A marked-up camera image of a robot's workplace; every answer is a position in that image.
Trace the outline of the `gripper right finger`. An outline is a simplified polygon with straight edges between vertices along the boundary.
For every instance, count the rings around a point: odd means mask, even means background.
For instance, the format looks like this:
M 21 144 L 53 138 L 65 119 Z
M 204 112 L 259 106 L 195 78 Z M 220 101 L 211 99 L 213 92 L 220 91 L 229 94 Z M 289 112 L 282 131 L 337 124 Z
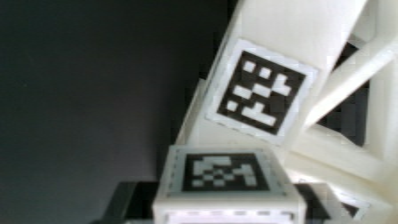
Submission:
M 307 209 L 303 224 L 351 224 L 353 218 L 325 183 L 296 183 Z

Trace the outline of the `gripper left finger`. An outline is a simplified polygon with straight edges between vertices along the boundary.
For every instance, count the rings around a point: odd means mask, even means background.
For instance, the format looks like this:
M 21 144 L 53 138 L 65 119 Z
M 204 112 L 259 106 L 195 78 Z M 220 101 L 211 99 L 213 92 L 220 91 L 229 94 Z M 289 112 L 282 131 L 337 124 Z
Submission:
M 88 224 L 154 224 L 152 201 L 156 181 L 117 184 L 102 216 Z

